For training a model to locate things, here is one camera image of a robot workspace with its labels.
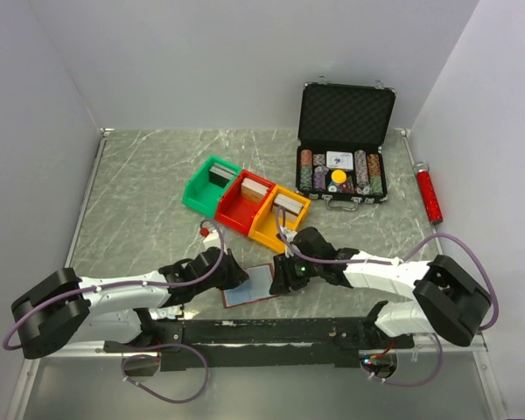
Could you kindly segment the red leather card holder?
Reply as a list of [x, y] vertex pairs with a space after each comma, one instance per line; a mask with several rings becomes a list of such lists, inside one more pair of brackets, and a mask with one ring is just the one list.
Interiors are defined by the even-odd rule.
[[274, 269], [270, 263], [249, 267], [245, 271], [248, 274], [245, 282], [221, 293], [224, 308], [253, 304], [276, 297], [270, 293], [274, 276]]

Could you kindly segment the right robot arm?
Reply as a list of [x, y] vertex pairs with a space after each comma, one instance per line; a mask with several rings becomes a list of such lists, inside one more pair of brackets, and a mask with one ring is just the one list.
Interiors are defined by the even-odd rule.
[[279, 227], [284, 252], [274, 258], [270, 294], [304, 288], [319, 277], [348, 289], [397, 295], [401, 302], [376, 304], [364, 327], [366, 342], [385, 347], [401, 335], [435, 333], [467, 347], [480, 331], [493, 300], [483, 285], [448, 255], [431, 261], [379, 257], [355, 248], [335, 248], [314, 227], [297, 232]]

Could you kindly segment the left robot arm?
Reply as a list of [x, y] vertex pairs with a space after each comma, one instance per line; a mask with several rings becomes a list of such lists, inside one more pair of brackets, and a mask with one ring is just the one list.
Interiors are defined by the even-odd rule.
[[135, 277], [98, 279], [59, 269], [12, 303], [18, 347], [28, 360], [86, 341], [142, 352], [155, 340], [152, 310], [189, 303], [210, 289], [230, 290], [248, 278], [231, 250], [216, 247]]

